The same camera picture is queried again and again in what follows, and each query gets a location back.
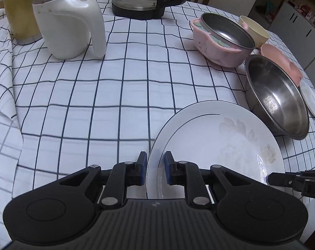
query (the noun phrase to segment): table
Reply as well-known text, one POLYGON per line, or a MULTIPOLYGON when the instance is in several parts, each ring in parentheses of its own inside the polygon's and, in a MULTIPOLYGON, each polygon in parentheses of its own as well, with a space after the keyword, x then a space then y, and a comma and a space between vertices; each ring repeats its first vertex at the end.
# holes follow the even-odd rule
MULTIPOLYGON (((140 151, 149 153, 165 122, 194 102, 224 100, 248 109, 244 65, 224 68, 205 59, 189 25, 203 12, 237 16, 186 2, 166 8, 160 20, 138 21, 114 16, 111 0, 97 1, 107 39, 103 59, 91 45, 67 61, 51 56, 43 40, 17 45, 0 10, 1 245, 10 240, 2 212, 11 198, 91 164, 109 169, 136 161, 140 151)), ((269 43, 301 68, 280 38, 270 36, 269 43)), ((275 138, 286 171, 315 169, 314 117, 305 139, 275 138)), ((310 214, 305 241, 315 229, 315 200, 290 193, 310 214)))

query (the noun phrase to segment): ribbed black surface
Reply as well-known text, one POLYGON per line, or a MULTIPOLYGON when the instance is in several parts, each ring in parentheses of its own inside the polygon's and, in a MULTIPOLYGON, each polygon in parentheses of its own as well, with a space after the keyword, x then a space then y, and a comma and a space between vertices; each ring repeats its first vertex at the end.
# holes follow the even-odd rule
POLYGON ((223 229, 207 210, 190 208, 183 199, 131 200, 103 212, 95 225, 73 241, 56 246, 13 242, 5 250, 258 250, 306 249, 297 241, 258 246, 240 241, 223 229))

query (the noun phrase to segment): white mug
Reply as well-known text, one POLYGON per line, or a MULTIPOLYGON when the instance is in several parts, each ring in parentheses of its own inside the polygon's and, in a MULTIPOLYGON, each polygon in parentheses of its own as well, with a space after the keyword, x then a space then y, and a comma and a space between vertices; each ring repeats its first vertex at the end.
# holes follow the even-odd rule
POLYGON ((106 52, 103 15, 96 0, 33 0, 33 12, 50 52, 71 59, 87 48, 89 31, 94 53, 106 52))

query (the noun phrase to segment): metal bowl rim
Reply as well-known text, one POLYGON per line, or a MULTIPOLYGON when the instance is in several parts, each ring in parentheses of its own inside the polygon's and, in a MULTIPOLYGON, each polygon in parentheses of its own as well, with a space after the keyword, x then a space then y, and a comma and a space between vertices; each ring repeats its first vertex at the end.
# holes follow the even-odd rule
POLYGON ((262 55, 249 55, 247 57, 247 59, 245 60, 245 74, 246 74, 246 78, 248 80, 248 83, 250 85, 250 88, 252 89, 256 99, 258 100, 258 102, 260 103, 260 105, 262 106, 262 108, 264 109, 265 113, 268 115, 268 117, 272 120, 272 122, 274 123, 274 125, 281 130, 284 134, 286 134, 287 136, 291 137, 292 139, 296 139, 296 140, 301 140, 303 138, 305 138, 309 132, 309 113, 307 110, 307 107, 305 105, 305 100, 303 99, 302 95, 300 94, 299 89, 296 87, 295 83, 293 82, 293 80, 288 76, 288 74, 281 68, 279 67, 275 62, 273 62, 271 59, 262 56, 262 55), (252 59, 260 57, 262 59, 265 59, 267 61, 270 61, 272 64, 274 64, 275 66, 277 66, 282 72, 283 74, 285 74, 285 76, 290 80, 290 82, 292 83, 292 85, 294 86, 294 88, 296 89, 298 95, 300 96, 300 98, 302 99, 302 103, 303 106, 305 108, 305 110, 307 111, 307 131, 306 133, 302 134, 302 135, 294 135, 292 133, 287 132, 283 127, 280 126, 280 124, 275 120, 275 118, 269 113, 269 111, 267 110, 267 108, 265 107, 265 105, 262 103, 262 101, 259 99, 259 97, 257 96, 257 93, 255 92, 254 86, 252 84, 252 81, 249 78, 249 63, 252 59))
POLYGON ((221 38, 223 38, 224 40, 226 40, 226 41, 228 42, 228 44, 234 44, 235 46, 238 46, 238 47, 243 48, 243 49, 245 49, 245 50, 253 50, 253 49, 256 48, 255 40, 254 40, 253 37, 249 34, 249 32, 248 32, 247 30, 245 30, 245 29, 244 29, 241 25, 239 25, 237 22, 234 22, 234 21, 230 20, 228 17, 222 16, 222 15, 217 14, 217 13, 205 12, 205 13, 201 14, 200 19, 201 19, 201 21, 205 24, 205 26, 207 26, 207 27, 210 29, 210 31, 212 31, 214 34, 216 34, 216 35, 220 36, 221 38), (252 41, 254 47, 253 47, 253 48, 244 47, 244 46, 239 45, 239 44, 237 44, 237 43, 235 43, 235 42, 229 40, 228 38, 226 38, 226 37, 224 37, 224 36, 218 34, 214 29, 212 29, 212 28, 203 20, 202 17, 203 17, 204 15, 215 15, 215 16, 218 16, 219 18, 226 19, 228 22, 230 22, 230 23, 232 23, 233 25, 235 25, 235 27, 241 28, 241 30, 250 38, 250 40, 252 41))

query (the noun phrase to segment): pink plate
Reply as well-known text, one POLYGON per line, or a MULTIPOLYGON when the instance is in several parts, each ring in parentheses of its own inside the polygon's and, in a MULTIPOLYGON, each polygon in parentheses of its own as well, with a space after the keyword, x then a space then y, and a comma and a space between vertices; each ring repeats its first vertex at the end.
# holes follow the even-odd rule
POLYGON ((303 78, 302 72, 278 48, 271 44, 263 44, 260 54, 280 66, 290 76, 297 87, 300 85, 300 80, 303 78))

